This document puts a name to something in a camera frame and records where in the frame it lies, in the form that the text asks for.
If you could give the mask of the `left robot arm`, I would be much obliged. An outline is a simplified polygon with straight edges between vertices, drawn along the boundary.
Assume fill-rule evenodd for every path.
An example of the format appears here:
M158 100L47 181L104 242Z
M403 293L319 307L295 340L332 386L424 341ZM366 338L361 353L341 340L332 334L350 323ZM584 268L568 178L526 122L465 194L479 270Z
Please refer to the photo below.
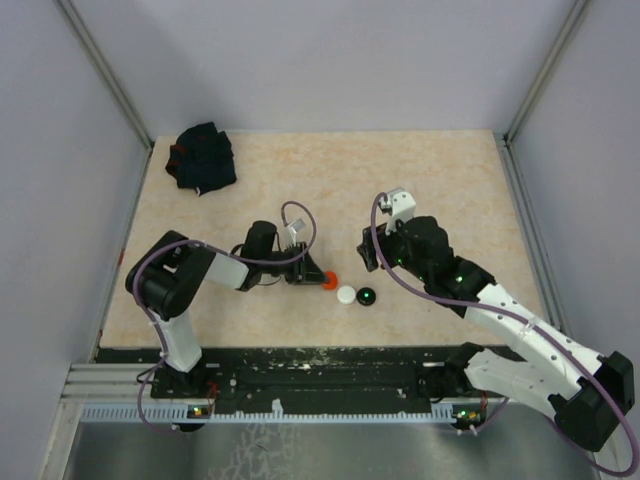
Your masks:
M240 256L233 258L170 230L130 270L125 288L159 328L165 364L175 370L172 383L184 395L197 396L208 384L207 371L197 366L202 350L188 314L204 281L242 292L259 285L265 275L282 277L290 285L328 282L305 242L279 249L277 236L274 224L256 221L239 247Z

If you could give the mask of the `white charging case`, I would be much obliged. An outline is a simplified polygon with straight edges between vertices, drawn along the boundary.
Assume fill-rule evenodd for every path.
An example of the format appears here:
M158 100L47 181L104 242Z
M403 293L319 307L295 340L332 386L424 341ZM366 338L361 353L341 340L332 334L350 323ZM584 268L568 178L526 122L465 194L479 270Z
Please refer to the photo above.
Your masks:
M351 305L356 301L356 290L349 285L343 285L336 291L337 300L343 305Z

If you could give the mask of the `orange round charging case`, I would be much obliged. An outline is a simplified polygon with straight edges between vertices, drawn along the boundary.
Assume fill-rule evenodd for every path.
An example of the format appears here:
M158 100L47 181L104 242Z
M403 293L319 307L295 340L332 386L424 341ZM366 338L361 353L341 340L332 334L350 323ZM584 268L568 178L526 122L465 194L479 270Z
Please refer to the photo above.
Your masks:
M338 288L339 280L335 272L326 271L325 272L325 282L322 284L324 290L333 291Z

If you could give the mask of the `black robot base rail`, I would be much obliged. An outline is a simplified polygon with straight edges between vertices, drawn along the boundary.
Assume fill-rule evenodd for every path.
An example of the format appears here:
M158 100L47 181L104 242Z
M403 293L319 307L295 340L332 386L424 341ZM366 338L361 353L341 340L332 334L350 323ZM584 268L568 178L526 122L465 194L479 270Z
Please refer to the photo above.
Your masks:
M156 349L101 348L99 364L136 364L154 399L195 400L205 414L427 414L453 403L457 418L478 423L494 395L446 372L454 350L422 347L206 348L189 373L150 371Z

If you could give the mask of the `black round charging case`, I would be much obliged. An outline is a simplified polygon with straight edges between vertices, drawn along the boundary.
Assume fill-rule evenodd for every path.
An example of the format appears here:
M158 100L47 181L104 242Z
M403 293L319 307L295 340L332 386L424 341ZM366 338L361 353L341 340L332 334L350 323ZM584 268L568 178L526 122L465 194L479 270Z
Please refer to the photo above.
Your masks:
M371 287L362 287L356 292L356 301L362 306L371 306L377 300L377 294Z

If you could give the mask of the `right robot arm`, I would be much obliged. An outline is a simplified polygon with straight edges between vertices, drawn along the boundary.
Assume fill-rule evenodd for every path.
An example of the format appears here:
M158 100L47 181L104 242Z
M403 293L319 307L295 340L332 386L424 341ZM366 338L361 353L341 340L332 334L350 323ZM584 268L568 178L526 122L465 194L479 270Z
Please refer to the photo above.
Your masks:
M519 360L467 343L449 362L448 387L461 396L496 393L541 413L577 446L598 452L635 403L633 365L603 355L546 324L479 265L455 255L432 217L371 225L356 248L368 271L400 267L422 282L418 296L490 330Z

